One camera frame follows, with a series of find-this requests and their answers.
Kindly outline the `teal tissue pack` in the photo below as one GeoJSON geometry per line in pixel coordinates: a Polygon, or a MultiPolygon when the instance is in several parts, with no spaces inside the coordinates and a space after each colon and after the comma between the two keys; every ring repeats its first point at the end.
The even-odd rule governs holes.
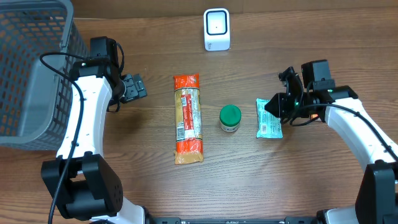
{"type": "Polygon", "coordinates": [[[282,139],[282,126],[280,118],[276,118],[274,115],[267,112],[264,107],[268,104],[269,100],[263,100],[260,98],[256,99],[257,106],[257,120],[258,120],[258,131],[256,134],[257,138],[268,138],[268,139],[282,139]]]}

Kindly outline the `orange spaghetti package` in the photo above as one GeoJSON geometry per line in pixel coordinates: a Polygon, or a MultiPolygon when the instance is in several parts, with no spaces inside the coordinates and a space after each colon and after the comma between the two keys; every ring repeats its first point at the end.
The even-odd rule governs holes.
{"type": "Polygon", "coordinates": [[[174,76],[175,164],[203,162],[199,74],[174,76]]]}

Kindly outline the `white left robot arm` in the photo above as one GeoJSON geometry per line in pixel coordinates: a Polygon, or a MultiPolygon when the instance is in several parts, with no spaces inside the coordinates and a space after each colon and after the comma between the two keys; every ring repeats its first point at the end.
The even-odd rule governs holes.
{"type": "Polygon", "coordinates": [[[107,57],[77,57],[68,74],[72,85],[67,131],[56,158],[42,164],[41,176],[52,196],[48,222],[56,210],[65,219],[92,223],[152,223],[147,210],[123,195],[120,178],[103,157],[105,114],[120,82],[119,68],[107,57]]]}

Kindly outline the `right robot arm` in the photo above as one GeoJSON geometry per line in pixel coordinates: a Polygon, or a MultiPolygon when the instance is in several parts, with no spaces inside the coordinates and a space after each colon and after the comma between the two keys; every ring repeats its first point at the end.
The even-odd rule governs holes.
{"type": "Polygon", "coordinates": [[[364,171],[354,205],[320,210],[312,223],[397,223],[397,144],[371,119],[358,95],[336,86],[327,68],[292,67],[278,74],[286,88],[264,109],[281,123],[320,119],[347,144],[364,171]]]}

